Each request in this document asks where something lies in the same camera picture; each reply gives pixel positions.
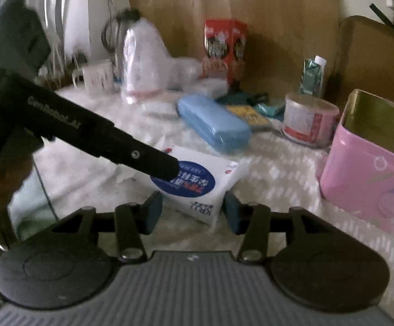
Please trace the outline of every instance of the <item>white tissue pack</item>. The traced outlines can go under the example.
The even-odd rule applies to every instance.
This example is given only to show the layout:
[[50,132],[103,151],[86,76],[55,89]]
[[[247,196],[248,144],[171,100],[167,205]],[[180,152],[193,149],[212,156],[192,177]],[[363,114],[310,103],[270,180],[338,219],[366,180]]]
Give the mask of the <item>white tissue pack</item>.
[[224,194],[243,175],[239,163],[179,146],[166,148],[164,152],[179,160],[180,172],[176,178],[164,181],[137,173],[135,179],[161,191],[167,206],[214,225]]

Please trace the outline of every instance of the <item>screw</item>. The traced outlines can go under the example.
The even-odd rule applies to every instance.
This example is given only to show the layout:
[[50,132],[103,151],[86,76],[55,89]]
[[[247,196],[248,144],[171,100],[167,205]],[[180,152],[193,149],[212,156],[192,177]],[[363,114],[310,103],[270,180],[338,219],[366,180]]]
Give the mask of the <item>screw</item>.
[[138,158],[140,158],[140,152],[139,152],[139,151],[132,151],[131,157],[132,157],[133,159],[138,159]]
[[246,250],[242,253],[242,260],[256,262],[262,258],[262,254],[258,250]]
[[123,260],[137,260],[142,256],[143,256],[143,252],[141,251],[141,249],[128,248],[122,251]]
[[199,259],[199,257],[196,254],[188,255],[188,257],[187,257],[187,260],[191,261],[191,262],[197,261],[198,259]]

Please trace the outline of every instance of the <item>gold tin lid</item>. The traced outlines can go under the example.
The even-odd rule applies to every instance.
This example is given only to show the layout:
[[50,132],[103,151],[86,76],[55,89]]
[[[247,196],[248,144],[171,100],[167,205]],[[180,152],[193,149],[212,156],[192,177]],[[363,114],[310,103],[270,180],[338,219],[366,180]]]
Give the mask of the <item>gold tin lid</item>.
[[354,90],[346,103],[343,126],[351,133],[394,153],[394,103]]

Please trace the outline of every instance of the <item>wooden board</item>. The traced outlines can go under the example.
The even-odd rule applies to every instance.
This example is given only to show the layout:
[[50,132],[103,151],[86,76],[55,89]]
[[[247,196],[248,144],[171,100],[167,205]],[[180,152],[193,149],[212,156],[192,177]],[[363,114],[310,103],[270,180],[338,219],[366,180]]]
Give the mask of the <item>wooden board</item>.
[[335,59],[339,0],[130,0],[153,22],[172,56],[201,59],[204,19],[249,26],[242,88],[284,96],[300,85],[305,57]]
[[366,17],[343,21],[325,99],[344,109],[361,89],[394,102],[394,29]]

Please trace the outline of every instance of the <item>black wire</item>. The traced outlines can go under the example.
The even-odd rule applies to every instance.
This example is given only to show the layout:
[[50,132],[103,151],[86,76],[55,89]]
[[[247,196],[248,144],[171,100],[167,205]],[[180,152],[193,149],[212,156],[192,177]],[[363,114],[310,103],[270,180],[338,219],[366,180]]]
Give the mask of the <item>black wire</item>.
[[46,197],[46,200],[48,201],[48,206],[49,206],[49,208],[51,209],[51,212],[52,212],[52,214],[53,214],[55,220],[58,221],[58,220],[59,220],[59,217],[57,216],[57,213],[55,213],[54,207],[52,206],[52,202],[51,202],[51,200],[50,200],[48,194],[46,193],[45,185],[44,185],[44,183],[43,183],[43,181],[42,181],[42,177],[40,176],[40,172],[39,172],[39,169],[37,168],[36,162],[34,162],[34,168],[35,168],[35,170],[36,170],[37,177],[39,178],[40,186],[42,187],[43,193],[44,193],[44,195],[45,195],[45,197]]
[[114,8],[114,11],[117,12],[117,9],[116,9],[116,7],[114,6],[113,1],[112,1],[112,0],[108,0],[108,11],[109,11],[109,13],[110,13],[110,23],[109,23],[109,26],[110,26],[110,34],[109,34],[109,37],[108,37],[108,39],[107,39],[106,34],[107,34],[107,30],[108,30],[108,24],[105,25],[105,28],[104,28],[104,30],[102,31],[102,34],[101,34],[102,44],[103,44],[104,47],[105,47],[108,51],[110,51],[110,52],[111,52],[111,45],[112,45],[112,25],[113,25],[113,13],[112,13],[112,8]]
[[382,11],[378,7],[376,7],[374,3],[370,4],[369,7],[372,11],[374,11],[374,13],[378,16],[378,18],[381,19],[382,23],[390,27],[394,27],[393,23],[387,18],[387,16],[384,13],[382,13]]
[[2,213],[0,213],[0,234],[2,239],[4,240],[4,247],[7,248],[7,250],[10,249],[10,242],[7,240],[7,235],[5,234],[4,228],[3,228],[3,223],[2,223]]

